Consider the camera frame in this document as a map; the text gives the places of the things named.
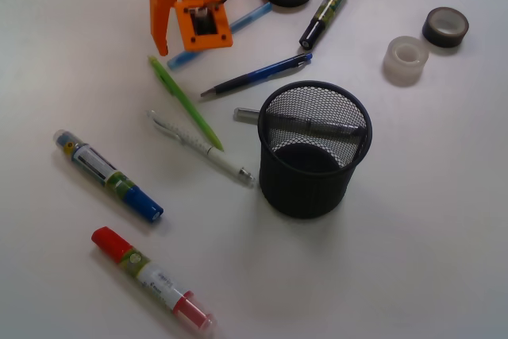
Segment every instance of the marker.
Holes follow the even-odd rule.
[[[335,18],[337,10],[343,2],[344,0],[323,1],[299,41],[302,48],[305,50],[312,49],[320,35],[329,27],[330,23]]]
[[[92,241],[189,328],[205,337],[214,331],[217,321],[196,301],[194,293],[177,286],[161,266],[113,230],[107,226],[97,229]]]
[[[88,143],[84,143],[65,130],[58,130],[53,138],[72,163],[90,174],[104,188],[114,192],[121,201],[132,207],[143,218],[153,222],[164,212],[131,179],[113,167]]]

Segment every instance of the mesh pen holder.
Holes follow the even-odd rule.
[[[352,94],[330,83],[301,81],[263,104],[260,186],[279,212],[317,218],[341,202],[372,141],[371,119]]]

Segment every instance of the marker label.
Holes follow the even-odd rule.
[[[79,166],[91,174],[100,184],[106,185],[106,181],[117,172],[113,165],[104,159],[89,144],[80,147],[72,157]]]
[[[315,18],[322,20],[326,26],[330,24],[335,16],[335,13],[343,0],[324,0],[323,3],[317,9]]]
[[[173,310],[176,303],[188,292],[187,289],[177,289],[171,278],[157,264],[146,264],[136,278],[170,310]]]

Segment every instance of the pen tip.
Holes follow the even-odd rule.
[[[212,88],[212,89],[209,89],[209,90],[207,90],[207,91],[205,91],[205,92],[201,93],[201,96],[202,96],[202,97],[206,97],[208,94],[215,94],[215,89],[213,89],[213,88]]]

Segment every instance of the silver pen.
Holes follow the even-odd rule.
[[[244,121],[247,123],[257,124],[260,116],[258,110],[242,109],[237,107],[233,118],[235,121]],[[313,137],[332,137],[332,138],[352,138],[363,137],[367,130],[363,126],[345,125],[335,121],[323,121],[302,119],[282,114],[268,114],[276,129],[286,131],[305,131]]]
[[[147,111],[147,116],[158,130],[171,135],[181,144],[192,147],[194,150],[204,155],[209,161],[216,164],[224,171],[227,171],[248,187],[254,186],[256,182],[254,176],[245,168],[232,162],[222,151],[198,137],[191,136],[187,131],[181,129],[177,125],[162,120],[153,110]]]

